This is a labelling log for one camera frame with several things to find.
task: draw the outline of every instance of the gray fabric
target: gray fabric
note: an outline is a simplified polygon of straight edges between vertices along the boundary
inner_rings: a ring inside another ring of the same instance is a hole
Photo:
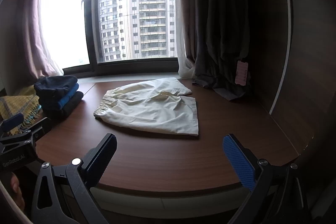
[[[247,0],[181,0],[185,54],[194,64],[194,84],[228,100],[249,85],[236,85],[237,61],[248,54]]]

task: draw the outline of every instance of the blue sweater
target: blue sweater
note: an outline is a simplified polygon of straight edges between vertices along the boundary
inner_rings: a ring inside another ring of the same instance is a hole
[[[70,98],[74,96],[76,91],[79,89],[79,84],[76,83],[72,89],[69,90],[69,92],[59,101],[55,100],[47,100],[47,99],[39,99],[39,103],[42,106],[42,109],[46,110],[61,110],[64,105],[69,102]]]

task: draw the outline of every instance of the metal screw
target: metal screw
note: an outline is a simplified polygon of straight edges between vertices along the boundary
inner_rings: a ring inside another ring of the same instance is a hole
[[[297,164],[291,164],[292,169],[297,169]]]
[[[43,169],[46,169],[48,166],[49,166],[49,163],[48,163],[48,162],[44,162],[44,163],[42,164],[42,168],[43,168]]]
[[[268,165],[268,161],[265,160],[265,159],[260,159],[259,164],[262,165],[262,166],[265,166],[265,165]]]
[[[78,164],[81,163],[81,159],[79,159],[79,158],[75,158],[75,159],[72,160],[71,163],[72,163],[73,165],[78,165]]]

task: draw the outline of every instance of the stack of folded clothes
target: stack of folded clothes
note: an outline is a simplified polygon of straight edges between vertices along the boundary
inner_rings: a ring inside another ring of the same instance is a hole
[[[44,114],[49,118],[67,118],[82,100],[84,94],[77,91],[75,76],[41,77],[34,89]]]

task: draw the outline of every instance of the white sheer curtain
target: white sheer curtain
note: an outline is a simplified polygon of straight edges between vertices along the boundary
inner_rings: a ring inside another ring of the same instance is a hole
[[[178,74],[181,78],[194,78],[194,66],[186,54],[184,47],[184,30],[181,0],[175,0],[176,5],[176,49],[178,59]]]
[[[31,75],[63,75],[64,72],[51,58],[43,38],[41,23],[41,0],[25,0],[23,9],[23,43]]]

